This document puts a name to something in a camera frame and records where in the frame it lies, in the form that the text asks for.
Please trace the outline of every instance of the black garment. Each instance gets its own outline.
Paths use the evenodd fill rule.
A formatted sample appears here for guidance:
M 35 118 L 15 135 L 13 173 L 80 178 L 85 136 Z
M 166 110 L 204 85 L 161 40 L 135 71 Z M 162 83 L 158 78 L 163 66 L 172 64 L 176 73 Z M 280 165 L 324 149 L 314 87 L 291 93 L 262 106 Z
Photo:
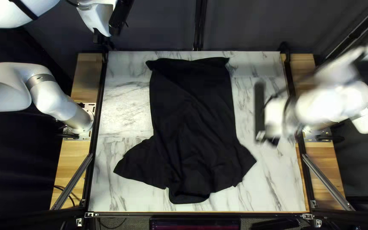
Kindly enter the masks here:
M 236 136 L 228 58 L 147 61 L 154 135 L 114 172 L 161 189 L 174 204 L 236 186 L 256 160 Z

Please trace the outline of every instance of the metal base plate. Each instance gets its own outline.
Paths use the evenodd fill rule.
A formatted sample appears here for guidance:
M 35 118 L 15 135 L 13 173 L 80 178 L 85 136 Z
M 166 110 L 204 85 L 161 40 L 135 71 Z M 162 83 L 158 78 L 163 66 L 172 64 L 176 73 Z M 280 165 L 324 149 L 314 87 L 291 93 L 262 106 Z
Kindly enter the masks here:
M 331 136 L 332 132 L 330 131 L 330 128 L 325 128 L 323 130 L 306 130 L 303 129 L 303 139 L 305 140 L 305 142 L 331 142 L 331 140 L 326 139 L 326 140 L 316 140 L 316 136 L 317 135 L 324 135 L 324 136 Z
M 84 103 L 84 105 L 85 105 L 85 107 L 83 109 L 86 110 L 87 113 L 89 113 L 90 118 L 92 119 L 92 122 L 93 122 L 93 118 L 95 117 L 95 112 L 96 112 L 96 103 Z M 69 127 L 64 128 L 63 133 L 74 134 L 70 131 Z M 63 140 L 66 140 L 66 141 L 90 141 L 91 138 L 92 138 L 92 128 L 90 128 L 89 130 L 87 130 L 84 133 L 80 133 L 79 134 L 79 139 L 63 138 Z

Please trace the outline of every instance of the white marble surface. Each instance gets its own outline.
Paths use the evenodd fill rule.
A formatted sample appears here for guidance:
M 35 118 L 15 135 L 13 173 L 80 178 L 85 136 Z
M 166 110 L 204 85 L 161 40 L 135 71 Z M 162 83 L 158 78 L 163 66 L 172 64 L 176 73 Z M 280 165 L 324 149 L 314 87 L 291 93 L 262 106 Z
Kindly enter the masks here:
M 230 57 L 238 139 L 257 163 L 237 187 L 213 193 L 202 203 L 174 205 L 168 191 L 113 173 L 123 154 L 152 136 L 147 60 Z M 110 52 L 89 210 L 95 212 L 305 211 L 295 144 L 273 148 L 254 142 L 253 85 L 263 80 L 267 96 L 283 88 L 278 52 Z

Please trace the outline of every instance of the black band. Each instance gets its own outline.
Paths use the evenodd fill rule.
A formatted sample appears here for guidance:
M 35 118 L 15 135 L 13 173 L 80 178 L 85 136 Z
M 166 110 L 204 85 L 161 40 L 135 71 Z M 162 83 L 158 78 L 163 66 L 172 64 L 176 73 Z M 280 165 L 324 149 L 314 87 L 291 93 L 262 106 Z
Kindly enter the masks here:
M 21 2 L 21 0 L 8 0 L 8 1 L 15 3 L 15 5 L 32 20 L 38 19 L 38 16 L 36 16 L 36 14 L 34 14 L 23 2 Z

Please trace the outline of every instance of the black curtain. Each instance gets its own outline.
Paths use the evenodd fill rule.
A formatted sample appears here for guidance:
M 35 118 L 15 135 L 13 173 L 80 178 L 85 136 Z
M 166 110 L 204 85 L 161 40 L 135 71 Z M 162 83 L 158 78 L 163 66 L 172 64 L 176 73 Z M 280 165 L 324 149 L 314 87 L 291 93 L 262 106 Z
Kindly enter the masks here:
M 23 29 L 0 29 L 0 62 L 44 65 L 67 94 L 72 81 Z M 61 124 L 33 105 L 0 113 L 0 213 L 48 210 L 62 139 Z

